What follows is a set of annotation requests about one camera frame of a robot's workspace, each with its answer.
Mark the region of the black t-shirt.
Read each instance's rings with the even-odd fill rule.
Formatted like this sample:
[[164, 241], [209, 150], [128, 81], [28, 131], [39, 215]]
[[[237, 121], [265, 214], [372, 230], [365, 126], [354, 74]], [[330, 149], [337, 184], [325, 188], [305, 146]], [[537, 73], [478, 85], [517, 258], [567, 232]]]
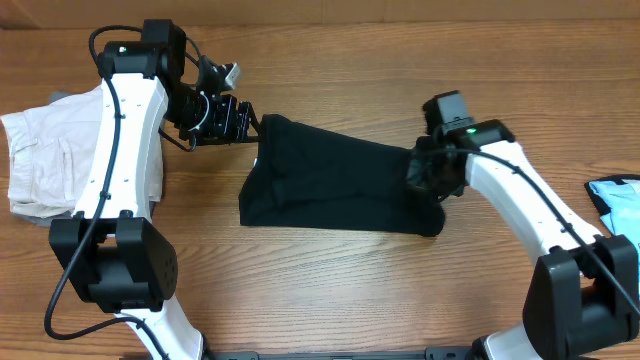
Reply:
[[266, 115], [239, 194], [240, 223], [436, 236], [445, 213], [407, 185], [410, 156], [405, 148]]

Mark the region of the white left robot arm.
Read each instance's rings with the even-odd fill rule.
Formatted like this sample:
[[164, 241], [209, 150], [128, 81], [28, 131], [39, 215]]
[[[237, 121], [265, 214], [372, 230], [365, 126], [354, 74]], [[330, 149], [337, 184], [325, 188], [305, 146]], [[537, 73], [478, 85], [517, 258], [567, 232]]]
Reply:
[[176, 251], [152, 223], [153, 163], [165, 122], [186, 152], [257, 142], [259, 122], [233, 95], [236, 64], [188, 54], [191, 40], [168, 19], [148, 19], [138, 32], [93, 54], [103, 92], [96, 150], [71, 217], [51, 224], [49, 243], [60, 284], [97, 305], [108, 325], [128, 324], [151, 358], [208, 359], [175, 294]]

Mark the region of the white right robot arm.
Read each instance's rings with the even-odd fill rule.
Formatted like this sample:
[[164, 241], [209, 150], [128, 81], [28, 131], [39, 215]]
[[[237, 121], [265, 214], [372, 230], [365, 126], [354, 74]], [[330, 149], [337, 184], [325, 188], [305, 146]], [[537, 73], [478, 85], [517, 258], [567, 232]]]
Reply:
[[577, 215], [498, 120], [430, 120], [408, 184], [434, 200], [466, 187], [483, 195], [526, 250], [534, 271], [513, 328], [476, 340], [470, 359], [581, 359], [639, 335], [638, 255]]

